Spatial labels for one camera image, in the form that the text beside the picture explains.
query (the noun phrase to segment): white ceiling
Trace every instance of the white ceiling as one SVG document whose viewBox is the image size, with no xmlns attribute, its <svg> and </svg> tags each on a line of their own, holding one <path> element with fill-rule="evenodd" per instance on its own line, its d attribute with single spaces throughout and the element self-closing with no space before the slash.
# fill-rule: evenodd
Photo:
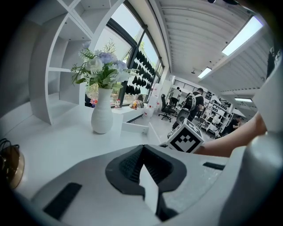
<svg viewBox="0 0 283 226">
<path fill-rule="evenodd" d="M 212 68 L 200 84 L 233 103 L 247 118 L 253 116 L 257 111 L 254 104 L 235 102 L 234 97 L 252 98 L 264 83 L 271 35 L 262 32 L 230 60 L 222 50 L 252 16 L 247 9 L 222 0 L 214 4 L 207 0 L 149 1 L 157 18 L 162 18 L 158 21 L 165 30 L 172 74 L 198 83 L 201 71 Z"/>
</svg>

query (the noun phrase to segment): rectangular light panel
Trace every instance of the rectangular light panel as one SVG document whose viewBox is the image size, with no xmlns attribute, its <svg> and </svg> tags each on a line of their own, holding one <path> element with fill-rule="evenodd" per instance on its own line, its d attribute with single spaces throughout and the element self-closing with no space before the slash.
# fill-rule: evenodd
<svg viewBox="0 0 283 226">
<path fill-rule="evenodd" d="M 249 22 L 242 28 L 242 30 L 236 35 L 236 37 L 223 49 L 222 53 L 229 56 L 248 39 L 250 39 L 257 31 L 259 31 L 263 25 L 254 16 Z"/>
<path fill-rule="evenodd" d="M 238 97 L 235 97 L 235 100 L 236 101 L 243 101 L 243 102 L 252 102 L 252 99 L 251 98 L 238 98 Z"/>
<path fill-rule="evenodd" d="M 211 71 L 211 68 L 206 68 L 200 75 L 198 76 L 200 79 L 206 76 Z"/>
</svg>

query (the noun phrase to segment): bottle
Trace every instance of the bottle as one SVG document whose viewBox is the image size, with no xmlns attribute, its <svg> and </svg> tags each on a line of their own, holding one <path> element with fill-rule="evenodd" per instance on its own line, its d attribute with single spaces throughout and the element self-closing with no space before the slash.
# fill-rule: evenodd
<svg viewBox="0 0 283 226">
<path fill-rule="evenodd" d="M 118 108 L 119 107 L 119 103 L 118 103 L 118 99 L 116 100 L 115 102 L 115 108 Z"/>
</svg>

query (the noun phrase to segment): gray wall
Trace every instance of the gray wall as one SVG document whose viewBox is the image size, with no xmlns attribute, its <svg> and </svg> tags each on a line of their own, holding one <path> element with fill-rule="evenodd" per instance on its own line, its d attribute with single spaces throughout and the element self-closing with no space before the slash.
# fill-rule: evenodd
<svg viewBox="0 0 283 226">
<path fill-rule="evenodd" d="M 0 67 L 0 118 L 29 101 L 31 54 L 40 26 L 23 20 L 7 48 Z"/>
</svg>

